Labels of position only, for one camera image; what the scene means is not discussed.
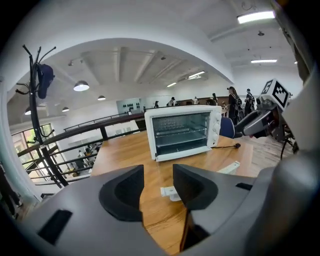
railing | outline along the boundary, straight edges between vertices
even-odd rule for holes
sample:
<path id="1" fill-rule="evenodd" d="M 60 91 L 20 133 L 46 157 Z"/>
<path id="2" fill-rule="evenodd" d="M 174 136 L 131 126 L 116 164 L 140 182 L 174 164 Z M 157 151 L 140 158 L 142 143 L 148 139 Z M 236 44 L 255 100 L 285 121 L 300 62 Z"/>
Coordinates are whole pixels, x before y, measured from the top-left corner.
<path id="1" fill-rule="evenodd" d="M 73 128 L 73 129 L 71 129 L 69 131 L 63 132 L 61 134 L 58 134 L 56 136 L 53 136 L 53 137 L 48 138 L 47 140 L 45 140 L 43 142 L 44 146 L 49 145 L 49 144 L 54 143 L 54 142 L 57 142 L 57 141 L 60 141 L 60 140 L 63 140 L 63 139 L 66 139 L 66 138 L 69 138 L 69 137 L 72 137 L 72 136 L 75 136 L 75 135 L 78 135 L 78 134 L 81 134 L 81 133 L 92 131 L 92 130 L 95 130 L 95 129 L 100 129 L 100 131 L 101 131 L 101 135 L 102 135 L 101 139 L 90 141 L 90 142 L 86 142 L 86 143 L 83 143 L 83 144 L 80 144 L 80 145 L 76 145 L 76 146 L 72 146 L 72 147 L 69 147 L 69 148 L 66 148 L 66 149 L 62 149 L 62 150 L 57 151 L 57 152 L 54 152 L 54 151 L 57 150 L 57 148 L 58 148 L 57 146 L 54 147 L 54 148 L 51 148 L 49 150 L 50 158 L 54 159 L 54 156 L 57 155 L 57 154 L 61 154 L 61 153 L 64 153 L 64 152 L 68 152 L 68 151 L 75 150 L 75 149 L 82 148 L 82 147 L 89 146 L 89 145 L 95 145 L 97 143 L 102 143 L 103 141 L 106 141 L 106 140 L 110 140 L 110 139 L 114 139 L 114 138 L 118 138 L 118 137 L 122 137 L 122 136 L 126 136 L 126 135 L 129 135 L 129 134 L 133 134 L 133 133 L 136 133 L 136 132 L 141 132 L 141 131 L 145 131 L 146 130 L 146 126 L 144 124 L 142 126 L 142 128 L 139 128 L 139 129 L 136 129 L 136 130 L 131 130 L 131 131 L 128 131 L 128 132 L 124 132 L 124 133 L 120 133 L 120 134 L 108 137 L 107 133 L 106 133 L 106 129 L 105 129 L 105 127 L 107 127 L 107 126 L 120 124 L 120 123 L 126 123 L 126 122 L 129 122 L 129 121 L 132 121 L 132 120 L 144 122 L 144 113 L 132 114 L 132 115 L 123 115 L 123 116 L 120 116 L 120 117 L 109 118 L 107 120 L 103 120 L 103 118 L 100 118 L 100 120 L 101 121 L 99 121 L 99 122 L 97 122 L 97 120 L 95 120 L 96 122 L 92 123 L 92 124 L 75 127 L 75 128 Z M 34 162 L 34 163 L 42 162 L 44 167 L 27 169 L 26 172 L 28 174 L 30 174 L 31 172 L 35 172 L 35 171 L 38 171 L 38 170 L 46 169 L 48 175 L 41 175 L 39 177 L 31 177 L 31 179 L 32 180 L 38 180 L 38 179 L 47 180 L 47 179 L 51 179 L 52 181 L 46 181 L 45 183 L 41 182 L 41 183 L 38 183 L 36 185 L 41 186 L 41 185 L 56 184 L 59 188 L 61 188 L 62 187 L 61 182 L 58 181 L 58 179 L 56 178 L 56 175 L 52 172 L 51 168 L 49 166 L 47 166 L 46 158 L 41 155 L 39 148 L 40 148 L 40 145 L 39 144 L 35 144 L 35 145 L 33 145 L 33 146 L 31 146 L 31 147 L 19 152 L 17 155 L 20 157 L 20 156 L 23 156 L 23 155 L 25 155 L 27 153 L 30 153 L 31 151 L 36 150 L 38 152 L 39 158 L 24 162 L 22 164 L 24 165 L 24 164 L 28 164 L 28 163 L 32 163 L 32 162 Z M 87 167 L 83 166 L 83 168 L 78 168 L 78 169 L 73 169 L 73 170 L 68 170 L 68 171 L 62 171 L 59 168 L 59 166 L 70 164 L 70 163 L 76 163 L 78 161 L 83 161 L 85 159 L 90 159 L 90 158 L 93 158 L 95 160 L 97 155 L 98 155 L 98 153 L 91 153 L 89 155 L 82 156 L 82 157 L 77 157 L 77 158 L 74 158 L 74 159 L 69 159 L 69 160 L 64 161 L 64 162 L 59 162 L 59 163 L 56 162 L 54 165 L 57 167 L 57 169 L 59 170 L 60 174 L 63 176 L 64 179 L 66 179 L 67 182 L 68 181 L 75 182 L 75 181 L 78 181 L 78 180 L 81 180 L 81 179 L 88 178 L 89 175 L 86 175 L 86 176 L 83 176 L 83 177 L 82 176 L 78 176 L 76 178 L 75 177 L 67 178 L 67 175 L 70 175 L 70 174 L 73 174 L 73 173 L 82 173 L 84 171 L 87 171 L 87 170 L 93 168 L 94 161 L 93 161 L 93 165 L 88 165 Z"/>
<path id="2" fill-rule="evenodd" d="M 67 131 L 70 131 L 70 130 L 75 129 L 75 128 L 80 128 L 82 126 L 87 126 L 87 125 L 98 123 L 98 122 L 101 122 L 101 121 L 104 121 L 104 120 L 108 120 L 108 119 L 112 119 L 112 118 L 119 118 L 119 117 L 128 116 L 128 115 L 129 115 L 128 113 L 109 115 L 109 116 L 98 118 L 98 119 L 94 119 L 94 120 L 91 120 L 91 121 L 88 121 L 88 122 L 79 123 L 77 125 L 65 128 L 64 131 L 67 132 Z"/>

wooden tabletop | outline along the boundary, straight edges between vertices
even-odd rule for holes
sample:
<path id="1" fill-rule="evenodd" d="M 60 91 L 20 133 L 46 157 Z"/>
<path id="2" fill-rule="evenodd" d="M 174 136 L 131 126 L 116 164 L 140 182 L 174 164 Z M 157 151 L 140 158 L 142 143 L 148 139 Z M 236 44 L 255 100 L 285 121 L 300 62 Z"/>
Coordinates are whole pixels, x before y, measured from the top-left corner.
<path id="1" fill-rule="evenodd" d="M 218 147 L 233 146 L 237 141 L 220 136 Z M 185 164 L 209 171 L 219 171 L 240 162 L 236 174 L 254 177 L 250 171 L 253 146 L 241 142 L 241 147 L 214 148 L 210 151 L 179 159 L 156 162 L 151 159 L 146 131 L 107 140 L 95 160 L 92 174 L 97 176 L 124 167 L 144 165 L 144 189 L 140 197 L 143 224 L 153 239 L 168 254 L 179 252 L 186 217 L 186 208 L 181 201 L 162 197 L 161 187 L 173 186 L 173 164 Z"/>

power cord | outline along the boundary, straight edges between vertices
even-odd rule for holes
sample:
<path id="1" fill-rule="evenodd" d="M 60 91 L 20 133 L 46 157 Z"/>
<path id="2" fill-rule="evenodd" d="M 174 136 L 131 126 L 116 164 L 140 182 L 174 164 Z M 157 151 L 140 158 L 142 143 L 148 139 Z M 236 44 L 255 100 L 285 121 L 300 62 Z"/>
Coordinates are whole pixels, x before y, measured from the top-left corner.
<path id="1" fill-rule="evenodd" d="M 233 146 L 213 146 L 212 149 L 227 149 L 227 148 L 240 148 L 241 144 L 240 143 L 236 143 Z"/>

chair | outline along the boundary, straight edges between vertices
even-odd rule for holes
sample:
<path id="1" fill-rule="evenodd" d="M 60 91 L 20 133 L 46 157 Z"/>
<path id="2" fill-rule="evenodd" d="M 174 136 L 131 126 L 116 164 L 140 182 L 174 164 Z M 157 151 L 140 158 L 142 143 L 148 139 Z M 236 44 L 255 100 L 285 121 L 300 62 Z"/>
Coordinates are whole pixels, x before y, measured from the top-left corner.
<path id="1" fill-rule="evenodd" d="M 235 134 L 235 127 L 232 120 L 229 117 L 221 117 L 219 135 L 233 139 Z"/>

white ceiling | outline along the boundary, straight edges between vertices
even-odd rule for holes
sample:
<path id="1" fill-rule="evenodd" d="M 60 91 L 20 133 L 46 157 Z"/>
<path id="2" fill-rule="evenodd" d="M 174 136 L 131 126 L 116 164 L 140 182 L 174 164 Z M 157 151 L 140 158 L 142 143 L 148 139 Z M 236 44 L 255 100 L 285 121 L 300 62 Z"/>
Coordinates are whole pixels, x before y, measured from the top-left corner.
<path id="1" fill-rule="evenodd" d="M 232 67 L 252 65 L 251 60 L 278 59 L 276 65 L 294 67 L 295 58 L 275 20 L 239 25 L 237 16 L 271 10 L 265 0 L 161 0 L 177 16 L 203 30 L 213 44 L 219 46 Z M 167 85 L 204 69 L 194 61 L 148 48 L 146 44 L 109 45 L 85 43 L 48 58 L 55 79 L 48 90 L 43 115 L 59 115 L 68 106 L 78 109 L 96 104 L 99 95 L 107 100 L 151 96 L 166 90 Z M 29 74 L 21 79 L 28 81 Z M 79 80 L 89 83 L 85 92 L 73 91 Z M 23 115 L 28 100 L 15 94 L 8 102 L 10 124 L 26 121 Z"/>

